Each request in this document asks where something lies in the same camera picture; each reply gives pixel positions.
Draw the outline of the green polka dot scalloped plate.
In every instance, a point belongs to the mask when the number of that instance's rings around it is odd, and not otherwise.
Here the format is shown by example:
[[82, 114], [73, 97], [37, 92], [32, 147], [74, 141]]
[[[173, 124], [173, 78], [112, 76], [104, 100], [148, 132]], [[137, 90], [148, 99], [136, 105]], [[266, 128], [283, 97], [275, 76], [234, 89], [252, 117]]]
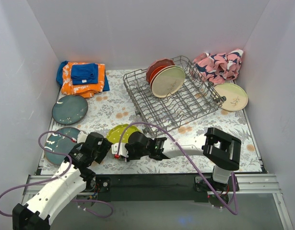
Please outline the green polka dot scalloped plate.
[[[121, 134], [124, 132], [124, 130], [127, 128], [128, 124], [122, 124], [122, 125], [117, 125], [113, 129], [111, 129], [106, 138], [108, 141], [110, 141], [113, 144], [116, 144], [120, 141]], [[129, 127], [123, 137], [122, 137], [122, 143], [128, 143], [129, 137], [132, 133], [134, 132], [141, 132], [136, 126], [131, 126]]]

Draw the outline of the pink and green branch plate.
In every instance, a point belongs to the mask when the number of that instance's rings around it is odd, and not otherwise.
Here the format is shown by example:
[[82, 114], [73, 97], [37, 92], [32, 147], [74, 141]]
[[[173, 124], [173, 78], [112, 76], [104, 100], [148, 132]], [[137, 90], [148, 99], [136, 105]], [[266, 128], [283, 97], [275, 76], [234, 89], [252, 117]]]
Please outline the pink and green branch plate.
[[154, 96], [165, 98], [176, 93], [184, 84], [186, 74], [179, 66], [169, 66], [155, 75], [150, 83]]

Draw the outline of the orange plate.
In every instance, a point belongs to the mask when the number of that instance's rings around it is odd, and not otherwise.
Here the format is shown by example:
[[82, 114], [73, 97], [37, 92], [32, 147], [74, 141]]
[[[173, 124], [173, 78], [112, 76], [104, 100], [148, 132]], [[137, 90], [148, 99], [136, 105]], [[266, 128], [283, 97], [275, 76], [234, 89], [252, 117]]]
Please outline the orange plate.
[[150, 78], [149, 78], [149, 83], [151, 83], [152, 79], [155, 77], [155, 75], [160, 72], [162, 69], [166, 68], [166, 66], [159, 66], [157, 67], [150, 75]]

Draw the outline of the red and teal floral plate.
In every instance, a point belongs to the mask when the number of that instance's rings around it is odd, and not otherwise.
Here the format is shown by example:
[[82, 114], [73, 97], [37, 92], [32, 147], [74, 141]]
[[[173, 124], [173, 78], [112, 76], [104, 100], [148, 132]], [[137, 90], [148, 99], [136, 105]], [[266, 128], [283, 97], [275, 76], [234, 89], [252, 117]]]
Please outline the red and teal floral plate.
[[150, 77], [150, 89], [152, 88], [152, 84], [153, 84], [153, 81], [155, 79], [155, 77], [161, 73], [162, 71], [164, 70], [167, 70], [167, 69], [171, 69], [171, 68], [176, 68], [176, 66], [160, 66], [158, 68], [156, 68], [152, 74], [151, 74], [151, 77]]

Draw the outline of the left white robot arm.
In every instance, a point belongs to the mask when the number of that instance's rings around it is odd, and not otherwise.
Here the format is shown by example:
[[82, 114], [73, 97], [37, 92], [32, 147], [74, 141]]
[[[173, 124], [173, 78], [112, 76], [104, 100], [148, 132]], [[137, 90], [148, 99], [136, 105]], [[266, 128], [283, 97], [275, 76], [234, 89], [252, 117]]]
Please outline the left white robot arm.
[[110, 179], [98, 179], [89, 167], [93, 162], [102, 162], [112, 142], [96, 132], [80, 132], [75, 143], [51, 181], [25, 204], [13, 208], [13, 229], [48, 230], [59, 212], [80, 192], [92, 192], [90, 201], [94, 202], [100, 192], [109, 191]]

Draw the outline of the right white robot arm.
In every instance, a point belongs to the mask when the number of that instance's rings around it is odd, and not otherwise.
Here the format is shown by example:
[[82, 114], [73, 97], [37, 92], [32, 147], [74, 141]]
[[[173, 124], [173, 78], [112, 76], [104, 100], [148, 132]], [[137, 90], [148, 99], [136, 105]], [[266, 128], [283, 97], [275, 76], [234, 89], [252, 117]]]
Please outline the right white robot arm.
[[186, 155], [204, 156], [215, 164], [209, 183], [220, 191], [228, 185], [231, 173], [239, 170], [241, 145], [240, 139], [214, 127], [182, 145], [166, 137], [152, 139], [137, 131], [130, 135], [128, 143], [121, 143], [117, 155], [126, 161], [143, 156], [157, 161]]

